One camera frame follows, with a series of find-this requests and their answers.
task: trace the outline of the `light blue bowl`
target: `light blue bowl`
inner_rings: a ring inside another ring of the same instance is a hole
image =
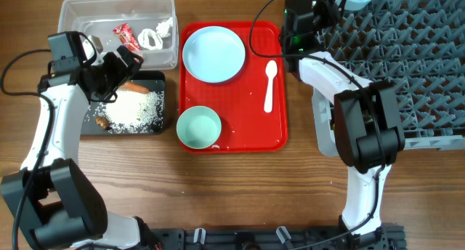
[[[221,120],[211,108],[191,107],[179,117],[176,132],[184,145],[193,149],[204,149],[218,140]]]
[[[196,79],[219,83],[239,72],[246,60],[246,48],[231,30],[211,26],[199,29],[187,39],[182,60]]]

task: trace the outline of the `carrot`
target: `carrot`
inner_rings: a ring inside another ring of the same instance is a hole
[[[120,86],[119,89],[121,89],[121,90],[129,90],[129,91],[133,91],[133,92],[137,92],[137,93],[141,93],[141,94],[150,93],[150,91],[148,90],[147,87],[143,87],[143,86],[140,86],[138,84],[134,84],[132,82],[124,83],[122,86]]]

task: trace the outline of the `red wrapper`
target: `red wrapper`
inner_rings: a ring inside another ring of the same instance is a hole
[[[130,51],[140,50],[139,43],[137,43],[128,24],[119,25],[117,28],[113,29],[113,33],[119,37],[121,43]]]

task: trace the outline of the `wooden surface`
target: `wooden surface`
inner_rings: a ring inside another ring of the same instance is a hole
[[[267,0],[175,0],[179,26],[251,20]],[[48,48],[63,0],[0,0],[0,67],[21,52]],[[282,24],[283,0],[263,19]],[[10,91],[34,90],[49,54],[27,57],[7,76]],[[166,71],[176,104],[178,69]],[[335,225],[346,200],[347,170],[320,154],[312,90],[286,75],[289,141],[277,153],[194,156],[178,144],[174,121],[156,137],[82,138],[79,165],[108,210],[151,227],[306,227]],[[32,97],[0,94],[0,175],[16,172],[39,116]],[[409,249],[465,248],[465,151],[399,155],[384,189],[384,222],[404,225]],[[11,249],[13,218],[0,199],[0,249]],[[27,249],[21,236],[21,248]]]

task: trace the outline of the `teal bowl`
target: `teal bowl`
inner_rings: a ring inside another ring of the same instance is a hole
[[[218,140],[221,120],[211,108],[191,107],[179,117],[176,132],[184,145],[192,149],[204,149]]]

